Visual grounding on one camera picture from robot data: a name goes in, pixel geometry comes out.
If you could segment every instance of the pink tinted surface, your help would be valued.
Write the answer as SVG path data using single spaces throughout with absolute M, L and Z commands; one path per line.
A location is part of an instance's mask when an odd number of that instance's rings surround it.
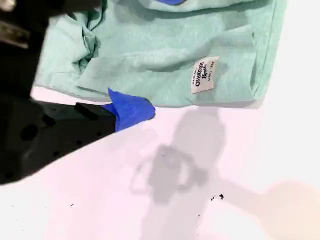
M 319 8 L 308 2 L 289 3 L 259 109 L 158 108 L 1 186 L 0 239 L 320 239 Z M 32 95 L 83 102 L 39 87 Z

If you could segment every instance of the fabric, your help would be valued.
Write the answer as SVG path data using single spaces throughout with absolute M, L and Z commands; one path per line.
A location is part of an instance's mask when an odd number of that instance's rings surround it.
M 109 95 L 112 103 L 101 107 L 116 116 L 116 132 L 131 128 L 156 116 L 155 107 L 144 98 L 125 95 L 111 89 L 109 89 Z
M 158 107 L 257 100 L 271 77 L 287 1 L 242 2 L 109 0 L 55 18 L 36 84 L 93 101 L 110 100 L 111 88 Z M 220 57 L 215 87 L 191 94 L 194 64 L 207 57 Z

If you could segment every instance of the blue painter's tape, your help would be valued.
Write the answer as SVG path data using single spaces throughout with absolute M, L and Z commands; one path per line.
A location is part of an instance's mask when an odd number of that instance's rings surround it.
M 109 96 L 112 103 L 102 107 L 116 116 L 116 132 L 153 119 L 156 115 L 156 108 L 145 98 L 122 94 L 110 88 Z

